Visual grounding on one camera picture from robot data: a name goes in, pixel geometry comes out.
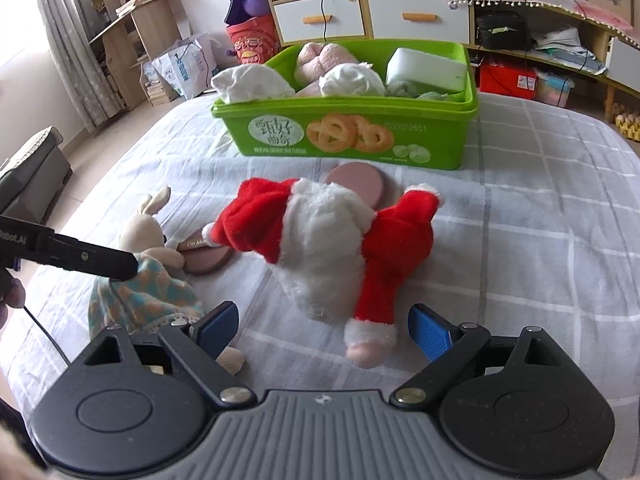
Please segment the person's left hand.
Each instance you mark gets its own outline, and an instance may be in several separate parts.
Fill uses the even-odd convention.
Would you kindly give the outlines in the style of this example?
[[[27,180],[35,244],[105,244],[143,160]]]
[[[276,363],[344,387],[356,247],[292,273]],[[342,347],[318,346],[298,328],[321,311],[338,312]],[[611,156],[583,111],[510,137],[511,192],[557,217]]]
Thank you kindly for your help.
[[[6,269],[0,275],[0,328],[6,325],[9,308],[21,309],[25,305],[26,292],[22,282]]]

